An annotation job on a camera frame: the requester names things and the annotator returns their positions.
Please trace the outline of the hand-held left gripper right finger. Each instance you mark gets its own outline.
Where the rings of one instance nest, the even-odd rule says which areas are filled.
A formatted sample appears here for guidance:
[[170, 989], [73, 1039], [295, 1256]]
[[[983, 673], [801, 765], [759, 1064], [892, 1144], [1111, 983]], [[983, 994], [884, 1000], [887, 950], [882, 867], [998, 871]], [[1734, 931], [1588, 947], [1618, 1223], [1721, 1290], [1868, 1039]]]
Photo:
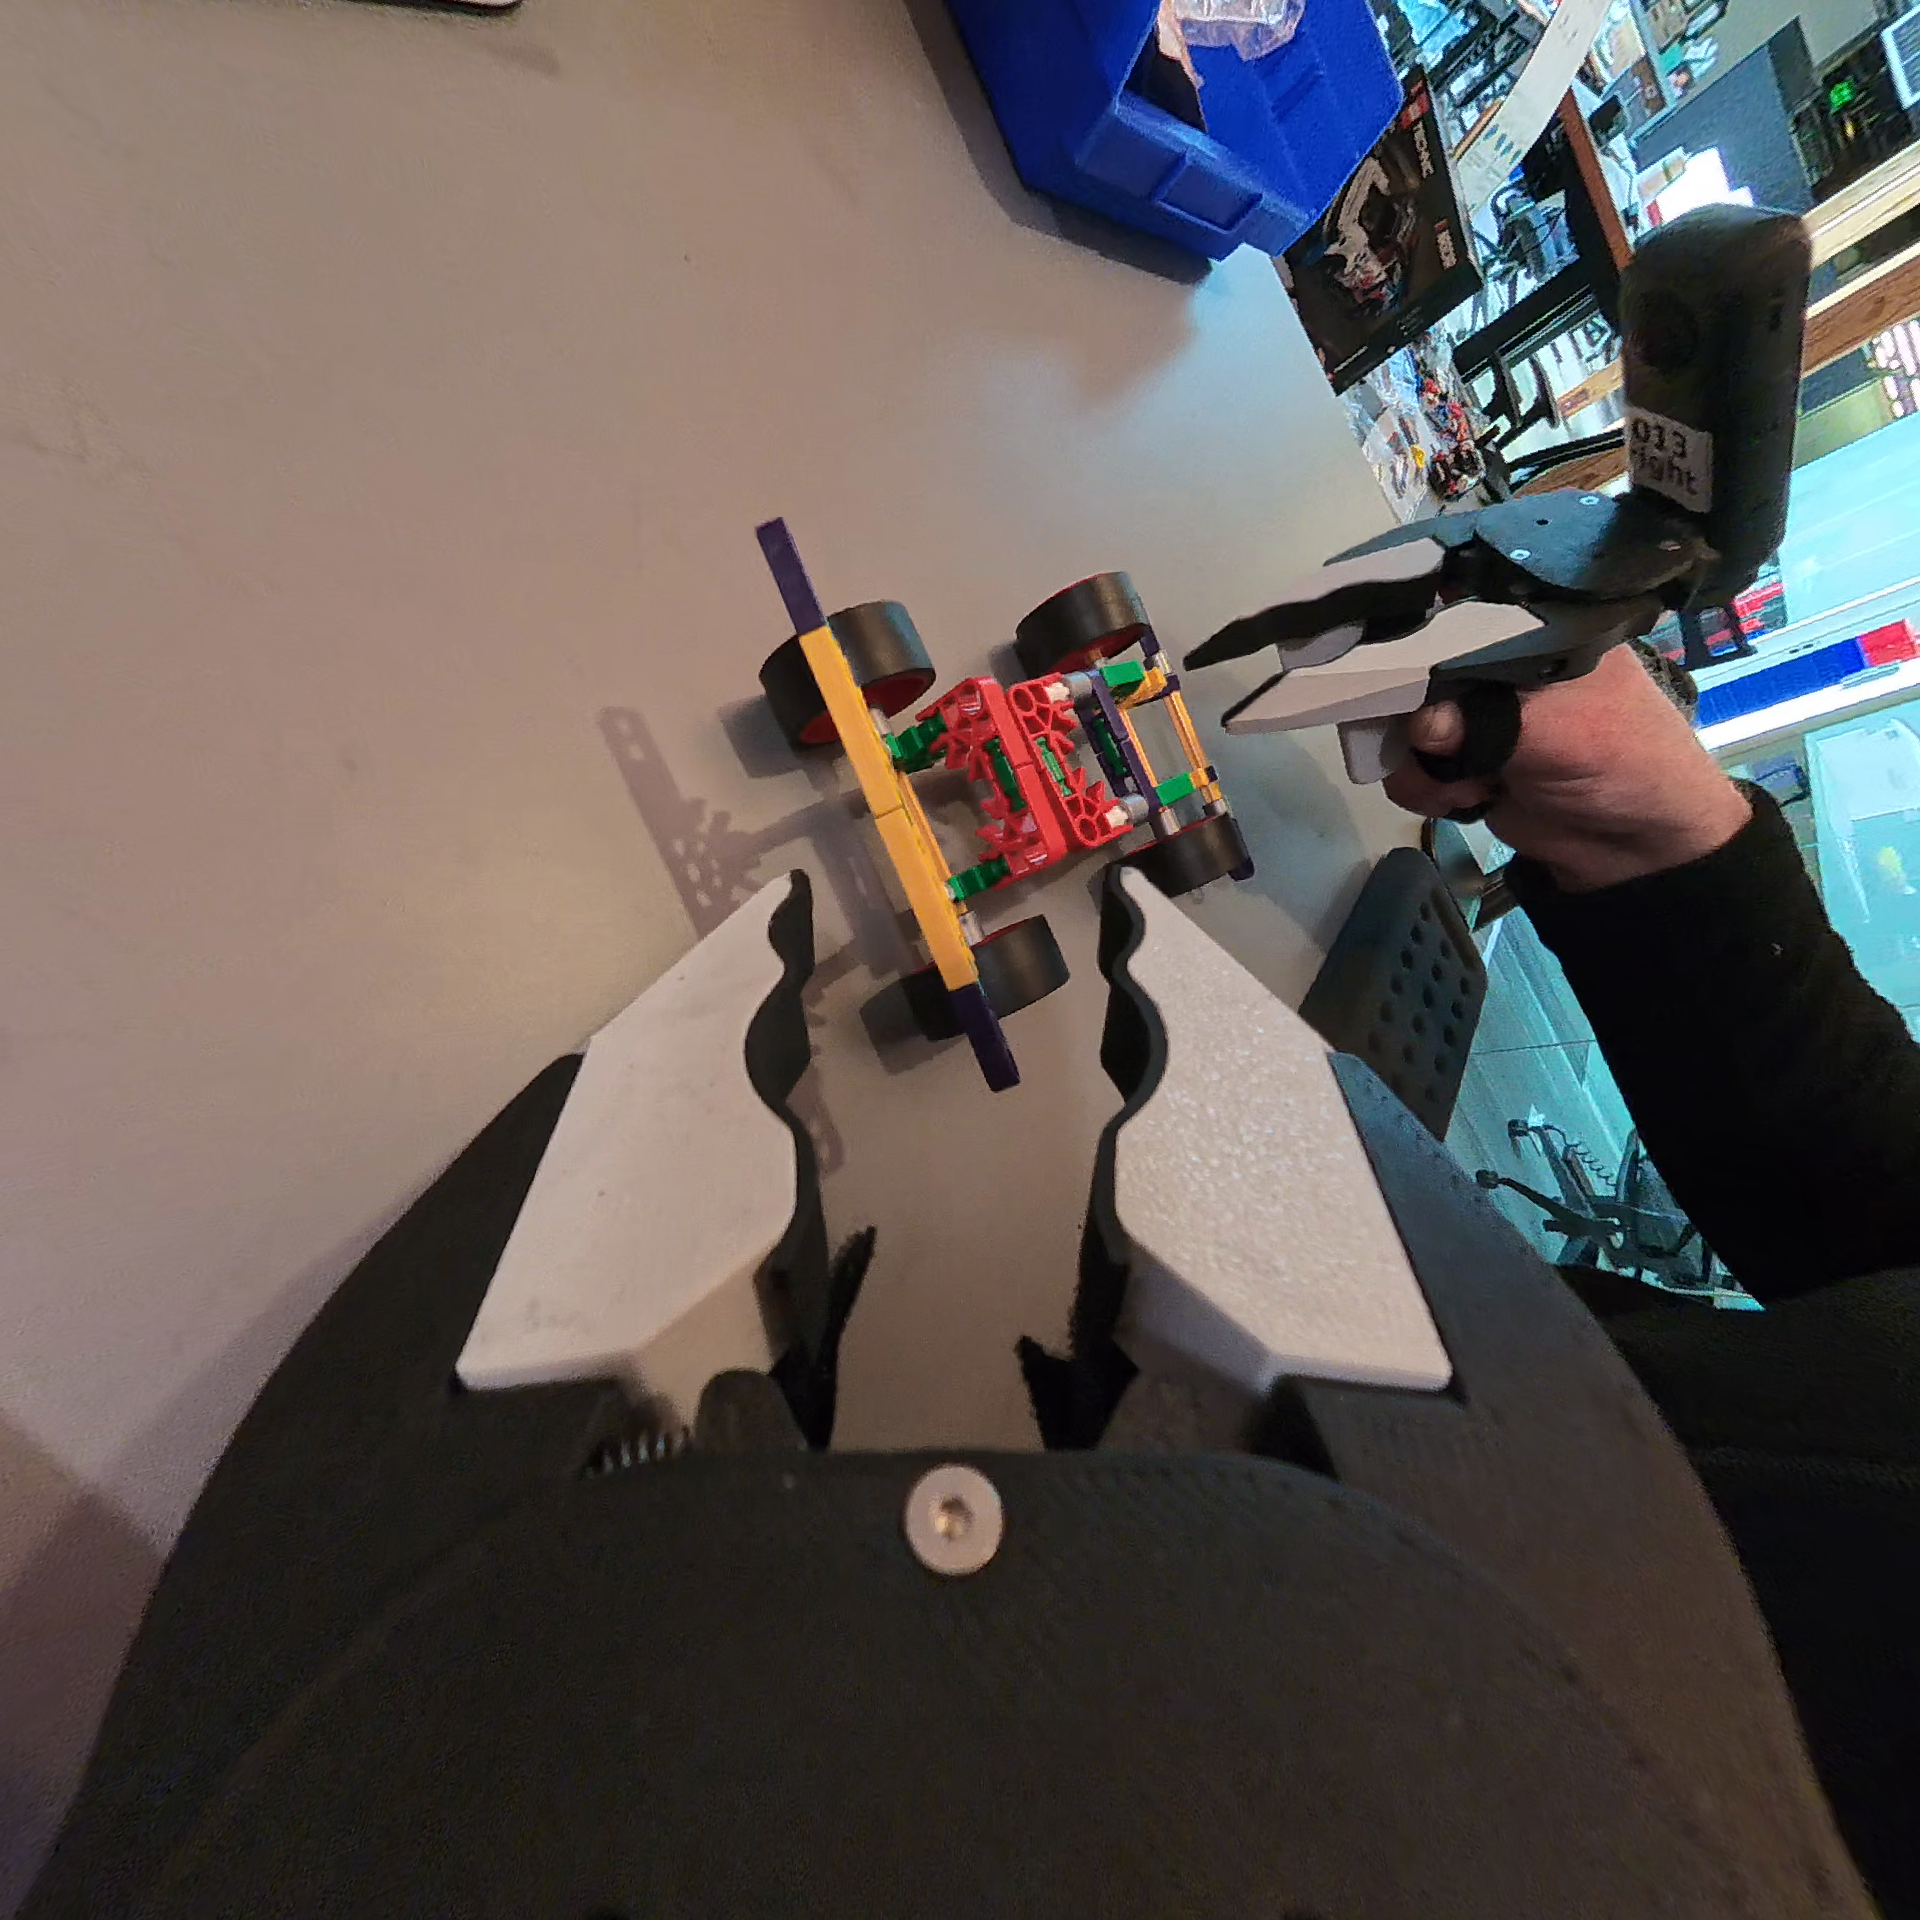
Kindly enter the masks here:
[[1291, 1384], [1446, 1394], [1453, 1362], [1338, 1057], [1141, 869], [1098, 887], [1094, 1142], [1050, 1445], [1094, 1450], [1139, 1385], [1260, 1431]]

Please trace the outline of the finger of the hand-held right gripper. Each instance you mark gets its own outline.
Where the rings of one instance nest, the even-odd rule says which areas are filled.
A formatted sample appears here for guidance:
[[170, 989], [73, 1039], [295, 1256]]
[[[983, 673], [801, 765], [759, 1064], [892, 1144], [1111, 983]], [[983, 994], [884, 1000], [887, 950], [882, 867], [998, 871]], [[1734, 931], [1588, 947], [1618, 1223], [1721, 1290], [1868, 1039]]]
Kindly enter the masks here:
[[1330, 666], [1362, 645], [1417, 633], [1442, 601], [1450, 551], [1429, 537], [1332, 561], [1183, 657], [1183, 673], [1274, 654], [1282, 670]]
[[1353, 619], [1308, 640], [1281, 640], [1274, 618], [1282, 614], [1271, 609], [1218, 631], [1220, 662], [1261, 649], [1281, 659], [1274, 679], [1220, 715], [1228, 734], [1281, 734], [1414, 713], [1427, 705], [1429, 681], [1441, 669], [1493, 654], [1509, 642], [1530, 648], [1549, 640], [1540, 618], [1503, 603], [1452, 603], [1393, 640], [1365, 640]]

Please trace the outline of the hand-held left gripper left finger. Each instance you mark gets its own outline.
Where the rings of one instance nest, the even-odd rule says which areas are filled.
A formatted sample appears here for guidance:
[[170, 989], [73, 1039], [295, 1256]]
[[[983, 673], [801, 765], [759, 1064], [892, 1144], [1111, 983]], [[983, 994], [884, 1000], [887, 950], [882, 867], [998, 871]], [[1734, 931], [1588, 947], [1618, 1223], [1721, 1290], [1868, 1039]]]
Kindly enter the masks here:
[[826, 1445], [831, 1249], [793, 1113], [812, 971], [812, 887], [791, 871], [588, 1040], [457, 1358], [462, 1389], [613, 1382], [691, 1425], [709, 1382], [754, 1371]]

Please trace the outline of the black wheel red hub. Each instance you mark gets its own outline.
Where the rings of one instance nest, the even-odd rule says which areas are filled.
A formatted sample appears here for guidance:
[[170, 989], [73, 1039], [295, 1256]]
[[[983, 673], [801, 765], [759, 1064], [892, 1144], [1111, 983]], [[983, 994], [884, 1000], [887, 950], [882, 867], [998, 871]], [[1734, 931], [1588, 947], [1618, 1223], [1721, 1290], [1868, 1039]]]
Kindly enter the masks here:
[[1166, 838], [1154, 838], [1125, 855], [1121, 867], [1141, 873], [1164, 896], [1193, 894], [1215, 881], [1249, 881], [1252, 855], [1234, 816], [1218, 814]]
[[[975, 983], [996, 1019], [1054, 994], [1070, 982], [1070, 968], [1046, 918], [1029, 918], [987, 933], [972, 947]], [[929, 1042], [965, 1039], [937, 968], [929, 965], [899, 982], [903, 1006]]]
[[[901, 603], [876, 601], [835, 610], [830, 631], [854, 679], [865, 712], [893, 718], [925, 703], [937, 673], [918, 630]], [[763, 659], [759, 687], [791, 750], [836, 750], [838, 731], [801, 637], [788, 637]]]
[[1153, 637], [1150, 614], [1126, 573], [1101, 573], [1059, 590], [1015, 630], [1025, 681], [1086, 673]]

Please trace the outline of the red and green toy model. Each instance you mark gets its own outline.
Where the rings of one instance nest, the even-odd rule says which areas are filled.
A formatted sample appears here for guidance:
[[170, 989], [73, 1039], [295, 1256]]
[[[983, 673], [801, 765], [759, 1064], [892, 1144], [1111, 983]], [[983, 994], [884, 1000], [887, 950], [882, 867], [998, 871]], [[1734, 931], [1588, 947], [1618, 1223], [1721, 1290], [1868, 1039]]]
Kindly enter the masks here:
[[987, 896], [1076, 857], [1115, 857], [1133, 830], [1087, 750], [1074, 710], [1081, 674], [972, 677], [893, 718], [873, 713], [972, 945], [989, 933], [975, 919]]

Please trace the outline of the purple connector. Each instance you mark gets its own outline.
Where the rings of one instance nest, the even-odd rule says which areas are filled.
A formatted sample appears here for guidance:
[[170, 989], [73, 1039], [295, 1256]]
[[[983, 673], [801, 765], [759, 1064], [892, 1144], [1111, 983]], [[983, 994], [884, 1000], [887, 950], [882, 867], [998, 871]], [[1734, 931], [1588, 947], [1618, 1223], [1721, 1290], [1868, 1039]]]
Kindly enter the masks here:
[[761, 559], [772, 574], [791, 631], [796, 637], [821, 631], [827, 619], [786, 522], [781, 518], [772, 518], [756, 526], [754, 535]]
[[975, 978], [966, 989], [948, 990], [948, 1006], [973, 1049], [981, 1078], [991, 1094], [1019, 1086], [1019, 1069], [991, 1008], [986, 986]]

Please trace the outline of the yellow connector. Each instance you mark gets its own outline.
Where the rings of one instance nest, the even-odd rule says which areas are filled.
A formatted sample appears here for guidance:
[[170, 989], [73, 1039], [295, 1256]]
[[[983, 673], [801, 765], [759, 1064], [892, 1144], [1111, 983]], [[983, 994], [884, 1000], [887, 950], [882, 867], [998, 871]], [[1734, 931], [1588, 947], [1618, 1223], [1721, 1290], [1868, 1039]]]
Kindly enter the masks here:
[[801, 637], [801, 653], [871, 818], [879, 824], [901, 814], [906, 809], [903, 782], [895, 768], [892, 737], [882, 722], [873, 720], [873, 712], [854, 681], [847, 657], [831, 627], [822, 619], [812, 631], [804, 631]]
[[948, 993], [979, 986], [975, 959], [963, 926], [963, 912], [948, 894], [948, 871], [930, 829], [914, 805], [871, 814], [879, 843], [901, 881], [906, 903], [918, 926], [939, 982]]

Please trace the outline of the person's right forearm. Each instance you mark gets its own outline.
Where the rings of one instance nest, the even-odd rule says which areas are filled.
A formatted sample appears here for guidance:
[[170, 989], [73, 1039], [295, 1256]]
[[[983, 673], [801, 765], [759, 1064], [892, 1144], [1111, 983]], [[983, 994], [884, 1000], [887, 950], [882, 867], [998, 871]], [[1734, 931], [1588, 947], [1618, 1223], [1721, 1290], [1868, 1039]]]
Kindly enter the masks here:
[[1863, 978], [1774, 801], [1715, 854], [1597, 893], [1518, 855], [1671, 1198], [1774, 1306], [1917, 1265], [1917, 1047]]

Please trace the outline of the person's right hand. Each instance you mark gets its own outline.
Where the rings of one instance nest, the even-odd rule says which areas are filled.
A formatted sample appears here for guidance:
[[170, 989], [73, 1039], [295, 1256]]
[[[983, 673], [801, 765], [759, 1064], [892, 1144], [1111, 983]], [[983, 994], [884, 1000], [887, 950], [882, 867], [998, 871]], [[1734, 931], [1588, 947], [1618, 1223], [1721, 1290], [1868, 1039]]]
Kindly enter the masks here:
[[1753, 801], [1625, 645], [1582, 679], [1523, 695], [1519, 741], [1500, 776], [1437, 782], [1419, 765], [1461, 755], [1455, 705], [1414, 712], [1405, 734], [1409, 760], [1382, 782], [1386, 795], [1431, 822], [1482, 809], [1490, 832], [1563, 896], [1678, 871], [1753, 818]]

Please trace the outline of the black perforated panel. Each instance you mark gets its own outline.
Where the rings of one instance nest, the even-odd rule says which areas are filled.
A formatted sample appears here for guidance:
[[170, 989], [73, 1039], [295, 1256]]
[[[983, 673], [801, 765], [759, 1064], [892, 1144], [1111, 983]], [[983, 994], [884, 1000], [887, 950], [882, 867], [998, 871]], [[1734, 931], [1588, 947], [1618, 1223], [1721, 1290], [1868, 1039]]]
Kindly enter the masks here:
[[1301, 1017], [1445, 1142], [1483, 1003], [1485, 968], [1442, 873], [1427, 854], [1395, 848], [1359, 887]]

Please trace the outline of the black toy set box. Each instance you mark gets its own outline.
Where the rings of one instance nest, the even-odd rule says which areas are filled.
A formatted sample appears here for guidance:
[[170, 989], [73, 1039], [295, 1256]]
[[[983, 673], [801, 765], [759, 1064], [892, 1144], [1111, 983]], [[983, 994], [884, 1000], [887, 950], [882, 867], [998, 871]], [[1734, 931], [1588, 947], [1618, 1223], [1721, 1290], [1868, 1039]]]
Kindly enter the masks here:
[[1281, 279], [1332, 393], [1346, 393], [1483, 288], [1471, 210], [1427, 74]]

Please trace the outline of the black office chair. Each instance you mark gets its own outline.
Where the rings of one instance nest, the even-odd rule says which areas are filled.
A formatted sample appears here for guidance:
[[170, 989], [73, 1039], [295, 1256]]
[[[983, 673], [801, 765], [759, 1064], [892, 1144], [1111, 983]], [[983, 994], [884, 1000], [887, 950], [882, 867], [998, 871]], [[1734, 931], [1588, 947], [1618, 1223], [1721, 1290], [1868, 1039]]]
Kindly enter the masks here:
[[1610, 1165], [1540, 1113], [1506, 1126], [1509, 1144], [1534, 1145], [1551, 1175], [1542, 1192], [1493, 1168], [1477, 1171], [1485, 1192], [1506, 1190], [1530, 1202], [1549, 1232], [1563, 1242], [1570, 1265], [1607, 1267], [1641, 1286], [1718, 1298], [1738, 1291], [1695, 1223], [1681, 1210], [1646, 1153], [1641, 1133], [1630, 1133], [1621, 1158]]

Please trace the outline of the blue storage bin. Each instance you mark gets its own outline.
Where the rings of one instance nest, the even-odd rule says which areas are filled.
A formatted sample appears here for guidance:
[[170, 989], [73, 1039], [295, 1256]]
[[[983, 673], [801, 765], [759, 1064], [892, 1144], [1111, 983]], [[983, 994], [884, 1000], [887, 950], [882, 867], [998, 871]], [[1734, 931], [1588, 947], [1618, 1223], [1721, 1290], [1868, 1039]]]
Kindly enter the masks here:
[[1271, 54], [1197, 47], [1193, 80], [1150, 80], [1158, 11], [948, 6], [1029, 187], [1206, 259], [1286, 251], [1401, 111], [1374, 11], [1311, 3]]

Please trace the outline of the clear plastic bag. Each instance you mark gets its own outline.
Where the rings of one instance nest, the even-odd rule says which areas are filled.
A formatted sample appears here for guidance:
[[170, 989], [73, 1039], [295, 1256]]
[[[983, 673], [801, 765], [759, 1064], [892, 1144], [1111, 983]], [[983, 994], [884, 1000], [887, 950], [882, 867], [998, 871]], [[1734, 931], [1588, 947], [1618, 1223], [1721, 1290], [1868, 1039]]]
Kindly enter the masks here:
[[1260, 62], [1286, 48], [1308, 3], [1158, 3], [1158, 47], [1190, 65], [1197, 51]]

